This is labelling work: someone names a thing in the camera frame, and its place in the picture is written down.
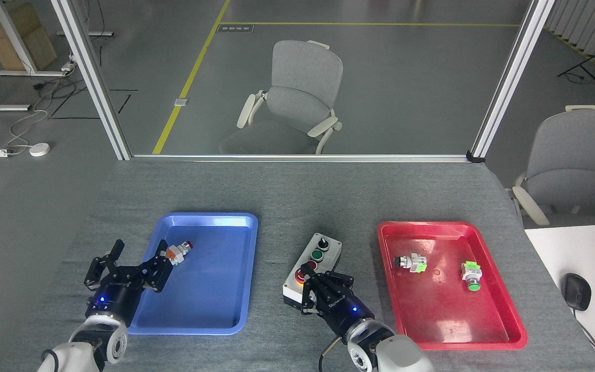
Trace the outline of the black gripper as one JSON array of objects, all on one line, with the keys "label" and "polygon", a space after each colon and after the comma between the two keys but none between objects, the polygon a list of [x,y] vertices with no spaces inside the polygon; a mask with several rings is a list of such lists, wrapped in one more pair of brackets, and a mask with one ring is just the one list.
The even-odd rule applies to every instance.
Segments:
[{"label": "black gripper", "polygon": [[[108,254],[92,260],[84,285],[89,290],[95,290],[95,295],[89,299],[85,317],[112,315],[124,322],[126,327],[130,327],[144,289],[162,292],[173,270],[173,264],[167,256],[167,242],[162,239],[155,256],[140,265],[142,280],[136,278],[118,281],[120,275],[116,262],[123,248],[124,242],[117,239]],[[101,281],[105,268],[112,277]]]},{"label": "black gripper", "polygon": [[336,336],[345,337],[361,319],[374,319],[374,313],[354,295],[350,286],[354,278],[326,270],[316,272],[308,264],[300,266],[304,288],[300,313],[321,316]]}]

